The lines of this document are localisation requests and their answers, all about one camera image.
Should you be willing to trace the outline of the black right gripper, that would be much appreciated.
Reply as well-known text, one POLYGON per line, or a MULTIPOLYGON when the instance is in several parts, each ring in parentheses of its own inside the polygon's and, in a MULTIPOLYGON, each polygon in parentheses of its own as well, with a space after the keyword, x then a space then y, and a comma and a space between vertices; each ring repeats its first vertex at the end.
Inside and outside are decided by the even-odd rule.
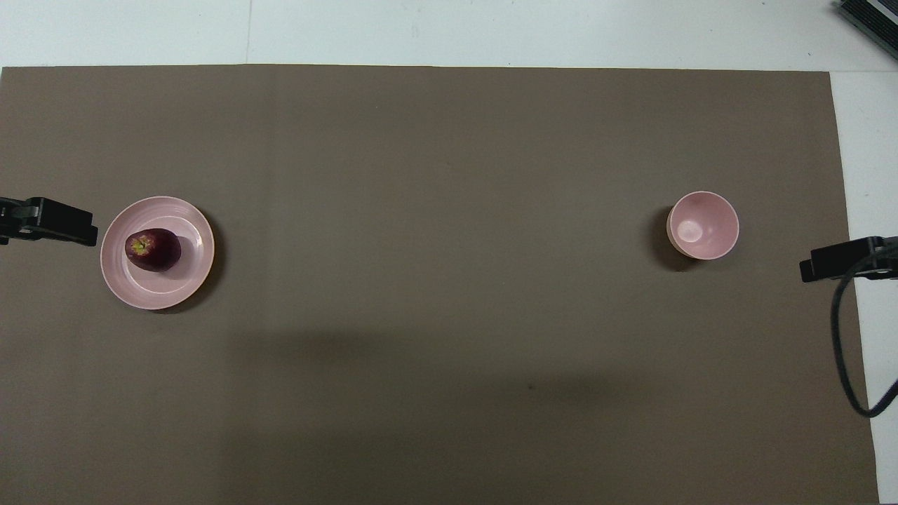
POLYGON ((843 277, 849 269, 870 255, 866 279, 897 278, 897 236, 884 238, 875 248, 875 237, 865 237, 812 249, 810 258, 800 262, 804 283, 843 277))

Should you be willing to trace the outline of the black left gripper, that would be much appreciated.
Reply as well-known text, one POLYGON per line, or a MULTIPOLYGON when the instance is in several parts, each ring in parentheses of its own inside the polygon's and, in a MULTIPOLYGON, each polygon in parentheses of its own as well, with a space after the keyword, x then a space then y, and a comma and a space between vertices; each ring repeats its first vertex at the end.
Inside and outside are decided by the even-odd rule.
POLYGON ((98 227, 93 224, 93 213, 54 201, 46 197, 32 197, 26 201, 1 198, 1 245, 12 239, 31 240, 29 231, 22 227, 29 213, 29 230, 39 238, 96 246, 98 227))

